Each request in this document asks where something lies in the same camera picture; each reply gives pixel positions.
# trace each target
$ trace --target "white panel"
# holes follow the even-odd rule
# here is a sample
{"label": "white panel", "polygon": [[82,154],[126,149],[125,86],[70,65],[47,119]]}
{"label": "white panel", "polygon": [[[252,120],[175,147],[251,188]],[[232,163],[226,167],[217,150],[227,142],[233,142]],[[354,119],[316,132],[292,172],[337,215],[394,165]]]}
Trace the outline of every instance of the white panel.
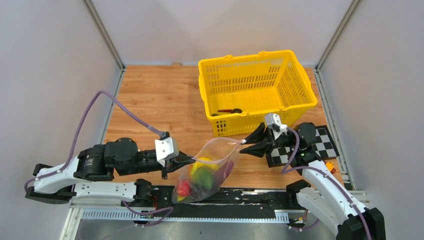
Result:
{"label": "white panel", "polygon": [[93,0],[125,64],[291,49],[318,63],[351,0]]}
{"label": "white panel", "polygon": [[[2,239],[57,240],[68,205],[25,199],[35,164],[57,165],[99,89],[119,70],[82,1],[1,1],[0,233]],[[100,97],[77,151],[100,141],[110,101]]]}
{"label": "white panel", "polygon": [[323,68],[353,183],[387,239],[422,239],[424,1],[363,1]]}

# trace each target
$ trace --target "wooden table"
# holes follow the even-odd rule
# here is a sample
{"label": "wooden table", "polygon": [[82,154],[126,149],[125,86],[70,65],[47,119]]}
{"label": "wooden table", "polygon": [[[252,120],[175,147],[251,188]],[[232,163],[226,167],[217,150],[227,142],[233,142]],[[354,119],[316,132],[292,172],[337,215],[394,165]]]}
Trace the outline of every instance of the wooden table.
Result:
{"label": "wooden table", "polygon": [[[293,126],[312,122],[326,125],[321,99],[312,68],[306,68],[318,104],[308,110]],[[178,142],[179,150],[196,155],[209,140],[214,138],[212,127],[205,115],[205,106],[199,92],[197,66],[128,66],[117,99],[143,121],[161,131],[168,131]],[[241,140],[247,134],[232,138]],[[128,137],[135,140],[139,149],[155,149],[157,135],[147,130],[118,106],[114,107],[105,141]],[[336,167],[335,177],[342,183],[337,160],[330,160]],[[265,158],[242,154],[236,167],[223,187],[285,188],[302,177],[297,172],[281,175],[283,167],[268,168]],[[114,182],[133,182],[143,178],[153,185],[174,185],[179,171],[169,173],[163,180],[160,172],[118,176]]]}

